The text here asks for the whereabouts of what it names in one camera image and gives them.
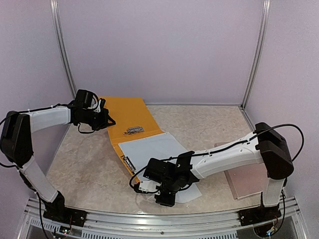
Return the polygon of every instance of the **lavender wall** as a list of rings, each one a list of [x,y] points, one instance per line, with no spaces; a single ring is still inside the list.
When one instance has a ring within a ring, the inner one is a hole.
[[[71,100],[48,0],[1,0],[0,35],[0,119],[10,110]],[[34,135],[34,155],[44,172],[65,131],[61,126]],[[0,161],[9,164],[2,154]],[[16,170],[0,167],[1,239],[14,237],[30,195]]]
[[[59,0],[74,81],[147,103],[240,104],[262,0]]]
[[[295,123],[305,147],[287,192],[296,196],[312,235],[319,238],[319,1],[272,0],[263,55],[247,112],[252,121]],[[282,130],[294,155],[300,136]]]

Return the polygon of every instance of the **white paper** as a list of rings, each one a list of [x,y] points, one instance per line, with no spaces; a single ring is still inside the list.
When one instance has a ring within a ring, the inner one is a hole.
[[[126,157],[130,159],[136,168],[136,172],[145,167],[150,158],[165,159],[176,157],[187,150],[170,134],[162,133],[155,136],[141,138],[129,142],[119,143],[119,147]],[[143,172],[138,175],[140,181],[147,181]],[[177,203],[187,203],[201,196],[201,192],[195,184],[185,191],[176,194]]]

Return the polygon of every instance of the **yellow folder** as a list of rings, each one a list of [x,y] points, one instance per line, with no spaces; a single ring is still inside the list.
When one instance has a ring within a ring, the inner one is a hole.
[[[108,127],[111,144],[128,172],[133,175],[123,160],[119,143],[163,133],[149,112],[142,98],[100,97],[106,100],[105,107],[116,125]],[[129,128],[142,127],[144,131],[127,134]]]

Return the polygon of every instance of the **beige tile surface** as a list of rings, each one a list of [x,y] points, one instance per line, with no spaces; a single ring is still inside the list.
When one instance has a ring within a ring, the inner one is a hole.
[[[237,107],[148,106],[163,131],[186,149],[212,148],[249,133]],[[90,129],[82,125],[81,130]],[[83,209],[131,214],[188,214],[224,211],[259,204],[260,196],[234,200],[223,172],[197,183],[202,196],[186,204],[164,207],[154,196],[136,194],[130,175],[113,150],[107,130],[80,134],[71,126],[47,178],[64,195],[65,204]]]

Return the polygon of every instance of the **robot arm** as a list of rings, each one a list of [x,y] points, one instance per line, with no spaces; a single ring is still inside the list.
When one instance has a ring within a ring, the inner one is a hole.
[[[79,90],[75,100],[68,105],[7,114],[0,139],[0,149],[8,160],[16,165],[26,185],[40,195],[46,207],[44,217],[67,224],[72,218],[73,225],[83,226],[86,212],[64,206],[63,195],[50,184],[34,160],[31,134],[41,129],[69,123],[74,125],[86,123],[94,131],[114,125],[115,121],[109,116],[104,104],[105,100],[98,99],[94,93]]]
[[[153,183],[141,182],[134,189],[155,192],[157,203],[171,207],[175,204],[176,193],[187,189],[187,185],[221,171],[265,163],[269,179],[263,190],[261,206],[243,210],[240,218],[243,226],[279,218],[281,191],[294,167],[285,138],[275,130],[267,131],[269,128],[267,124],[259,123],[256,131],[243,138],[210,150],[183,153],[175,164],[151,158],[144,177]]]

